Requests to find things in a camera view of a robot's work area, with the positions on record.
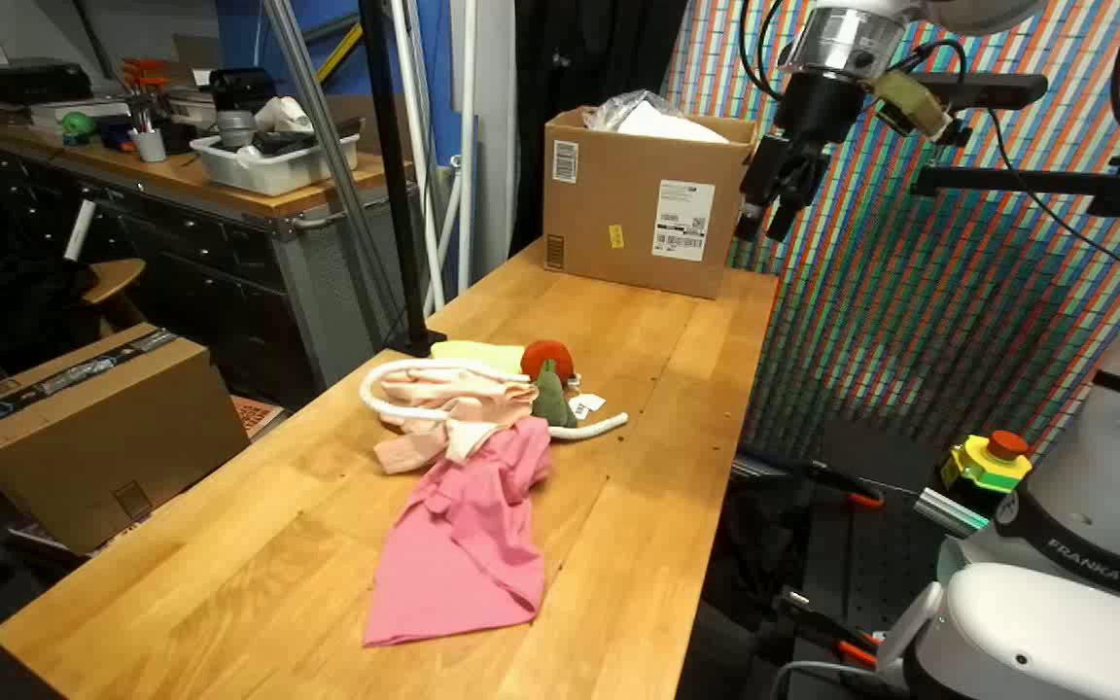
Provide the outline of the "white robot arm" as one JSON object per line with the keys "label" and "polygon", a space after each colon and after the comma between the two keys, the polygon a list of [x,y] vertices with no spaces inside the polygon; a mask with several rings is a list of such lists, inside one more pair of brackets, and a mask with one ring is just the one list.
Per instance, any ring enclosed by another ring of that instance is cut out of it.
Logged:
{"label": "white robot arm", "polygon": [[[802,36],[786,51],[786,89],[772,98],[769,133],[740,183],[743,218],[736,235],[743,240],[753,235],[786,240],[864,106],[874,106],[894,133],[961,143],[956,113],[966,89],[961,36],[1005,31],[1039,8],[1040,0],[813,0]],[[961,54],[948,98],[937,98],[913,75],[934,43],[896,60],[908,25],[940,28],[940,43]]]}

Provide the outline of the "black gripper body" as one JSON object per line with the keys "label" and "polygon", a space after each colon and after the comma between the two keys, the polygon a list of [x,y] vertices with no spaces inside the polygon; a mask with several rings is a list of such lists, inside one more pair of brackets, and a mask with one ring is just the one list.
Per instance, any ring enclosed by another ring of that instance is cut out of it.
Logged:
{"label": "black gripper body", "polygon": [[864,89],[838,75],[802,69],[786,82],[772,113],[772,153],[829,157],[838,146],[864,110]]}

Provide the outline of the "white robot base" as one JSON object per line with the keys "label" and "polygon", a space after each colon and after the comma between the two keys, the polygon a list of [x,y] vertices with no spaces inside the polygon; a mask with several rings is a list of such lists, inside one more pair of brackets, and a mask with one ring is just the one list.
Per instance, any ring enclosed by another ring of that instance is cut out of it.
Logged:
{"label": "white robot base", "polygon": [[896,700],[1120,700],[1120,336],[1039,468],[885,629]]}

